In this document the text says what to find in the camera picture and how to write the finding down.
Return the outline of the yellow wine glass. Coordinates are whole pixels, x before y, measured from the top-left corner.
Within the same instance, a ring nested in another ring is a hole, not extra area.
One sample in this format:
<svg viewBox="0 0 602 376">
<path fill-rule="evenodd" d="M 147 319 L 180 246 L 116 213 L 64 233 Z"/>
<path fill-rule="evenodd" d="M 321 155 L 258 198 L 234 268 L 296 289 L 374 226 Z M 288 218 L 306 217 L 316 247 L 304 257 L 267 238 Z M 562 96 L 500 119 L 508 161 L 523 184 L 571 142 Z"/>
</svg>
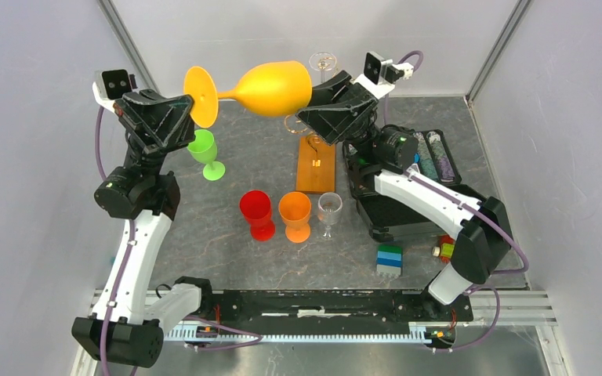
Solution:
<svg viewBox="0 0 602 376">
<path fill-rule="evenodd" d="M 306 107 L 312 91 L 310 73 L 294 60 L 253 67 L 232 89 L 224 92 L 217 90 L 212 76 L 203 67 L 191 67 L 183 80 L 183 94 L 194 101 L 190 117 L 201 128 L 215 124 L 222 99 L 232 99 L 260 116 L 281 117 Z"/>
</svg>

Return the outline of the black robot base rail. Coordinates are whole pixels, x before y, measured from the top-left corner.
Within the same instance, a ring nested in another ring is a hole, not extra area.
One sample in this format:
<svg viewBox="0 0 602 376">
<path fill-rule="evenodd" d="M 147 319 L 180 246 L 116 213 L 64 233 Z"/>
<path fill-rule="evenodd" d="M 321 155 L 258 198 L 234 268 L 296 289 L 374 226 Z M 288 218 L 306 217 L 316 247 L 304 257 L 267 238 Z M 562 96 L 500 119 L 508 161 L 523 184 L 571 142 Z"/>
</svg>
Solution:
<svg viewBox="0 0 602 376">
<path fill-rule="evenodd" d="M 405 334 L 410 323 L 473 321 L 471 302 L 441 305 L 416 290 L 223 290 L 202 300 L 201 318 L 261 335 Z"/>
</svg>

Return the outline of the orange wine glass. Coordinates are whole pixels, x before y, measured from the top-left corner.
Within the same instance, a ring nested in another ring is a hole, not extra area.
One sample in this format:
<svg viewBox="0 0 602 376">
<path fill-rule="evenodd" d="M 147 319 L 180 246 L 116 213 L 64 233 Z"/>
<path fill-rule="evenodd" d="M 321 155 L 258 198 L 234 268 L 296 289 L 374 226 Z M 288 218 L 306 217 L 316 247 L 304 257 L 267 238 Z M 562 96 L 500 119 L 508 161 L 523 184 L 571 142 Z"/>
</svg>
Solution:
<svg viewBox="0 0 602 376">
<path fill-rule="evenodd" d="M 285 224 L 285 236 L 292 243 L 300 244 L 308 240 L 312 203 L 306 194 L 297 191 L 287 193 L 279 201 L 278 211 Z"/>
</svg>

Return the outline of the red wine glass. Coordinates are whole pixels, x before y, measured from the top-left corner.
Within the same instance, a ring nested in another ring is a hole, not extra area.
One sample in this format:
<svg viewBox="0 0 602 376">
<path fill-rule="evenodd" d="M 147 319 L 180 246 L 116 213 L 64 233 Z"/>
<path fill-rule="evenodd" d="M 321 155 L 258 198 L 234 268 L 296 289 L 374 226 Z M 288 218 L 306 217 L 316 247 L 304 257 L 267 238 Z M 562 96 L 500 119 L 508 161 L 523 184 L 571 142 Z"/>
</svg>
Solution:
<svg viewBox="0 0 602 376">
<path fill-rule="evenodd" d="M 240 201 L 239 208 L 250 226 L 250 234 L 257 241 L 268 241 L 275 234 L 273 208 L 269 196 L 261 190 L 250 190 Z"/>
</svg>

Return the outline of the clear wine glass front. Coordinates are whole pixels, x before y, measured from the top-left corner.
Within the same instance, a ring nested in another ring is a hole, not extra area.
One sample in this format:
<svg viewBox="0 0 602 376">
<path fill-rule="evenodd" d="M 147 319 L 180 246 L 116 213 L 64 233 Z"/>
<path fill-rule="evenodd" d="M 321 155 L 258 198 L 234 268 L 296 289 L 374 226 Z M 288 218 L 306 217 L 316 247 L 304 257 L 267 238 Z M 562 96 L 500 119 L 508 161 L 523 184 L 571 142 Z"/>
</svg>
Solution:
<svg viewBox="0 0 602 376">
<path fill-rule="evenodd" d="M 332 227 L 339 221 L 343 200 L 337 193 L 323 193 L 317 201 L 317 208 L 317 217 L 325 227 L 322 237 L 332 239 Z"/>
</svg>

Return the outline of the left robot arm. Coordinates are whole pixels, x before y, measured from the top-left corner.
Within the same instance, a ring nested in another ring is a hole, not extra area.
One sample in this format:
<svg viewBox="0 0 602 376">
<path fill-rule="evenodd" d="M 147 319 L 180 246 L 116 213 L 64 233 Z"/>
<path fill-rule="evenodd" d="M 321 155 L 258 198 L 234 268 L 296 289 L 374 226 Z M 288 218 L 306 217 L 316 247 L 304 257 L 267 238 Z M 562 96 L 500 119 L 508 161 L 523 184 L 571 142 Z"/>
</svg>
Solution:
<svg viewBox="0 0 602 376">
<path fill-rule="evenodd" d="M 114 265 L 98 302 L 71 328 L 79 345 L 103 365 L 149 368 L 164 337 L 190 314 L 209 317 L 215 299 L 209 280 L 180 277 L 151 305 L 148 284 L 161 243 L 176 217 L 180 188 L 172 172 L 162 174 L 165 157 L 195 139 L 190 96 L 165 98 L 151 89 L 116 96 L 92 87 L 102 110 L 118 117 L 128 145 L 122 165 L 94 193 L 111 218 L 124 223 Z"/>
</svg>

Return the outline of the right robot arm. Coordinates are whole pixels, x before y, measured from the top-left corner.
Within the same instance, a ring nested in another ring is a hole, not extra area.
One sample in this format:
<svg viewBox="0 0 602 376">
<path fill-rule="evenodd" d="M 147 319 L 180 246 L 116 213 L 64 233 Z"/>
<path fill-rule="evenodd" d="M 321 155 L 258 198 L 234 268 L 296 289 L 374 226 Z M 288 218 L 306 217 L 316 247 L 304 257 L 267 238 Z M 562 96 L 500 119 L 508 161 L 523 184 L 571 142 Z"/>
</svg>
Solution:
<svg viewBox="0 0 602 376">
<path fill-rule="evenodd" d="M 379 101 L 393 87 L 342 71 L 320 84 L 298 83 L 293 114 L 329 145 L 350 144 L 369 163 L 364 185 L 438 225 L 455 241 L 451 261 L 425 287 L 423 313 L 440 320 L 470 287 L 498 272 L 518 249 L 506 208 L 494 197 L 479 200 L 456 192 L 414 169 L 419 140 L 411 130 L 375 125 Z"/>
</svg>

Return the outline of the green wine glass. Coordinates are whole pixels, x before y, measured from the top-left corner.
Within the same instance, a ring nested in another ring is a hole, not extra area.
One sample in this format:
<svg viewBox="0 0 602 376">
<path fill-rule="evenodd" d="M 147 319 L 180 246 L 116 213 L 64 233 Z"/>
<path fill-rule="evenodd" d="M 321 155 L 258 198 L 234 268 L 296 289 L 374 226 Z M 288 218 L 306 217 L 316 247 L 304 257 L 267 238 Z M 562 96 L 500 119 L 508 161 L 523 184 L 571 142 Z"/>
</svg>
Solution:
<svg viewBox="0 0 602 376">
<path fill-rule="evenodd" d="M 217 161 L 218 149 L 214 135 L 207 129 L 194 132 L 194 140 L 187 145 L 193 159 L 204 165 L 202 175 L 208 181 L 216 181 L 223 177 L 225 165 Z"/>
</svg>

